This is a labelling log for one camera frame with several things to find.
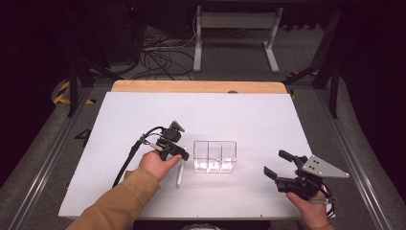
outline white tabletop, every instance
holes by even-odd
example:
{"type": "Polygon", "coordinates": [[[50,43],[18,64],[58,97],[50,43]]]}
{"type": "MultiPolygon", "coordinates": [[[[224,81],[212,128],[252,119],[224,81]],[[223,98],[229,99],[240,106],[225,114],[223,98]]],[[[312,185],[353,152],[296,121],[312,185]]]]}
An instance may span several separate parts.
{"type": "MultiPolygon", "coordinates": [[[[139,219],[295,219],[297,209],[263,174],[266,166],[279,176],[295,177],[296,167],[279,150],[311,155],[288,94],[107,93],[79,161],[60,217],[76,218],[109,190],[131,147],[153,127],[176,120],[186,132],[178,142],[188,147],[183,181],[176,189],[177,167],[139,219]],[[233,173],[193,171],[193,142],[235,141],[233,173]]],[[[155,142],[157,137],[150,137],[155,142]]],[[[128,166],[138,167],[141,146],[128,166]]]]}

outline hand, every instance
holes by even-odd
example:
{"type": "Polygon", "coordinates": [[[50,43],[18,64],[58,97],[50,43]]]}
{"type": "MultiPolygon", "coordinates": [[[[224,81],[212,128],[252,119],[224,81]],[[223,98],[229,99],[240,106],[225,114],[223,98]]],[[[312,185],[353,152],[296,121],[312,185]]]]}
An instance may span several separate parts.
{"type": "MultiPolygon", "coordinates": [[[[315,204],[303,200],[294,193],[286,193],[286,197],[299,209],[302,219],[307,227],[320,228],[329,225],[327,219],[327,206],[325,204],[315,204]]],[[[315,199],[325,199],[322,192],[319,192],[315,199]]]]}
{"type": "Polygon", "coordinates": [[[170,160],[163,161],[159,157],[159,153],[154,150],[143,155],[139,167],[147,170],[158,181],[161,181],[181,159],[182,155],[175,155],[170,160]]]}

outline clear plastic container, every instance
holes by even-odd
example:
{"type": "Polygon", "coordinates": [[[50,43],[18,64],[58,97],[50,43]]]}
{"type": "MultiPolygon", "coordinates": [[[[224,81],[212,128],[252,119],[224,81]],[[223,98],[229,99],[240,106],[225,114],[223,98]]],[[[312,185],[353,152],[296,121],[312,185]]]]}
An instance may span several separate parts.
{"type": "Polygon", "coordinates": [[[195,141],[193,160],[196,173],[232,173],[237,161],[237,143],[195,141]]]}

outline black equipment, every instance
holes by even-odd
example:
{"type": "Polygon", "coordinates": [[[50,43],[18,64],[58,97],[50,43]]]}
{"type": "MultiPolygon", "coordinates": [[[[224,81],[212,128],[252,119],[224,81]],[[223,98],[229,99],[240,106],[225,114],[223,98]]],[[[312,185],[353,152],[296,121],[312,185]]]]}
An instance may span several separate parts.
{"type": "Polygon", "coordinates": [[[113,188],[116,187],[116,185],[119,184],[120,178],[122,178],[122,175],[124,173],[124,170],[128,166],[129,162],[131,159],[134,157],[135,152],[137,152],[138,148],[141,146],[141,144],[144,145],[149,145],[153,147],[154,149],[159,151],[159,156],[163,161],[165,161],[168,157],[168,155],[182,155],[182,159],[187,161],[189,159],[189,154],[183,149],[178,147],[175,143],[177,143],[180,138],[182,137],[180,132],[184,132],[185,129],[183,129],[176,121],[173,121],[169,128],[164,128],[162,126],[157,126],[150,131],[148,131],[146,134],[143,134],[140,139],[135,143],[135,145],[131,148],[131,151],[125,160],[122,168],[120,169],[119,174],[116,177],[116,180],[114,181],[113,188]],[[153,133],[153,131],[161,129],[161,134],[159,133],[153,133]],[[159,135],[159,139],[156,141],[156,144],[152,144],[147,140],[147,137],[150,135],[159,135]]]}
{"type": "Polygon", "coordinates": [[[285,150],[280,150],[279,156],[289,162],[293,161],[298,169],[296,171],[296,178],[284,178],[278,177],[276,173],[266,167],[263,168],[263,173],[275,181],[278,191],[281,193],[294,193],[312,203],[330,203],[331,209],[327,212],[327,216],[331,217],[334,214],[334,202],[336,198],[325,184],[325,177],[348,178],[350,175],[315,155],[312,155],[308,159],[306,156],[294,156],[285,150]],[[325,195],[325,199],[314,198],[319,191],[325,195]]]}

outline metal bracket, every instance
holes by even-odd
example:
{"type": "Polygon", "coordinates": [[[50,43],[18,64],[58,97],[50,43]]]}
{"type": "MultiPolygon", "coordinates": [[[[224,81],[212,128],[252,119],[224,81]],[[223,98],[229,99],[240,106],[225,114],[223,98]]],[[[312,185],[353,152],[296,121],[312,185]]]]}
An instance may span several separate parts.
{"type": "Polygon", "coordinates": [[[312,155],[302,166],[302,170],[321,177],[349,178],[350,174],[344,172],[328,162],[312,155]]]}

